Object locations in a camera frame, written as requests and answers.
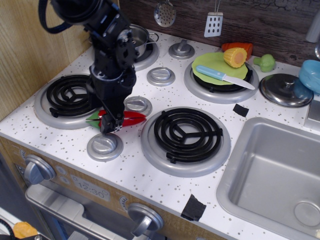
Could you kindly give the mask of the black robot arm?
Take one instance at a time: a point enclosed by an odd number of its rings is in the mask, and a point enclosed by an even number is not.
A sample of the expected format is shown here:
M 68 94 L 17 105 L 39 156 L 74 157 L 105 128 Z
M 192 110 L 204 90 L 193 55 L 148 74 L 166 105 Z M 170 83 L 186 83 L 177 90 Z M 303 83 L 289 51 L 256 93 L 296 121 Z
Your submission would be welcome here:
M 47 0 L 38 2 L 41 26 L 51 34 L 60 33 L 73 25 L 82 25 L 89 32 L 94 62 L 89 67 L 86 88 L 95 101 L 106 110 L 100 131 L 118 131 L 125 119 L 124 100 L 136 83 L 134 63 L 138 60 L 130 21 L 111 0 L 52 0 L 55 13 L 63 20 L 49 27 L 46 20 Z

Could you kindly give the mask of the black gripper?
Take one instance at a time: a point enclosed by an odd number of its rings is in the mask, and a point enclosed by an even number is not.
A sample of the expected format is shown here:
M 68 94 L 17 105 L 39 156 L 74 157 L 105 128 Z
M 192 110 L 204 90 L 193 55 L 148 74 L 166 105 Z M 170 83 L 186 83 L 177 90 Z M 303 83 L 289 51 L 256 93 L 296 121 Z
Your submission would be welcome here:
M 136 83 L 136 71 L 133 66 L 109 77 L 98 70 L 95 65 L 89 67 L 89 80 L 86 88 L 90 93 L 88 103 L 90 109 L 104 108 L 107 114 L 101 118 L 101 133 L 119 131 L 124 122 L 124 100 L 132 93 Z

